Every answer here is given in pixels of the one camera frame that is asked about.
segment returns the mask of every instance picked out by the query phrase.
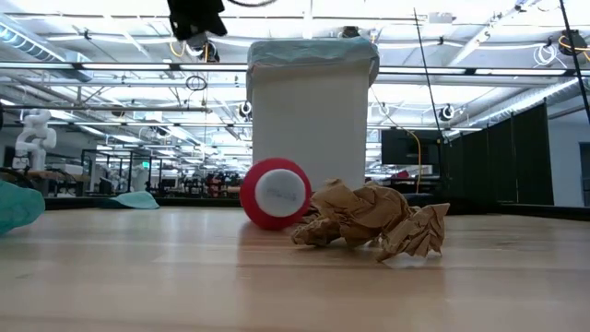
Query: black curtain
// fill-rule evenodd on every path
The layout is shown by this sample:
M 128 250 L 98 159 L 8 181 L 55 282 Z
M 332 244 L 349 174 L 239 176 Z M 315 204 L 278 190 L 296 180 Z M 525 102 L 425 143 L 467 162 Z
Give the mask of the black curtain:
M 515 115 L 513 136 L 518 203 L 553 205 L 546 105 Z
M 512 119 L 488 129 L 490 140 L 490 190 L 494 201 L 516 203 L 516 167 Z
M 480 204 L 553 205 L 545 104 L 445 145 L 446 192 Z

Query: teal fabric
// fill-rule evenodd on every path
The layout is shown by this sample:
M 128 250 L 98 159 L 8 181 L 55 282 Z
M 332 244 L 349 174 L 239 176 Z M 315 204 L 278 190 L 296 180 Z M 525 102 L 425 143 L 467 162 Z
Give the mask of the teal fabric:
M 100 204 L 101 208 L 139 208 L 156 209 L 158 203 L 150 193 L 139 191 L 134 193 L 120 194 L 117 197 L 105 199 Z
M 0 235 L 30 225 L 45 211 L 45 199 L 34 189 L 0 180 Z

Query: white humanoid robot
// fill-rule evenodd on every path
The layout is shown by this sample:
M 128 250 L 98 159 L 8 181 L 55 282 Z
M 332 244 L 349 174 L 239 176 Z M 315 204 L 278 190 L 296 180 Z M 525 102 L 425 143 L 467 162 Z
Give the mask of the white humanoid robot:
M 47 127 L 51 118 L 52 114 L 48 110 L 32 110 L 25 116 L 23 120 L 25 127 L 15 145 L 16 156 L 12 160 L 13 169 L 24 170 L 29 167 L 32 171 L 45 170 L 46 149 L 55 148 L 57 143 L 55 130 Z M 29 161 L 29 152 L 32 153 L 31 161 Z

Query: crumpled paper ball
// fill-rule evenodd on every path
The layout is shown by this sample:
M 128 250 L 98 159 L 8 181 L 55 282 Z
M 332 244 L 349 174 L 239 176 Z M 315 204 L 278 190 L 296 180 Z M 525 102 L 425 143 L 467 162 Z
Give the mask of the crumpled paper ball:
M 343 237 L 350 247 L 377 241 L 383 261 L 400 253 L 426 256 L 441 252 L 444 220 L 450 205 L 410 207 L 394 189 L 366 183 L 351 191 L 330 180 L 312 196 L 317 212 L 307 216 L 292 234 L 295 244 L 326 246 Z

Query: red ball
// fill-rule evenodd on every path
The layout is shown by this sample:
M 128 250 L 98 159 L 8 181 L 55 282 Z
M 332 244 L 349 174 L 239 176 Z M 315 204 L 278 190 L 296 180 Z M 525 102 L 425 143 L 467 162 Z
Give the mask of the red ball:
M 312 186 L 295 162 L 260 160 L 248 171 L 240 188 L 246 215 L 264 230 L 279 231 L 301 220 L 310 206 Z

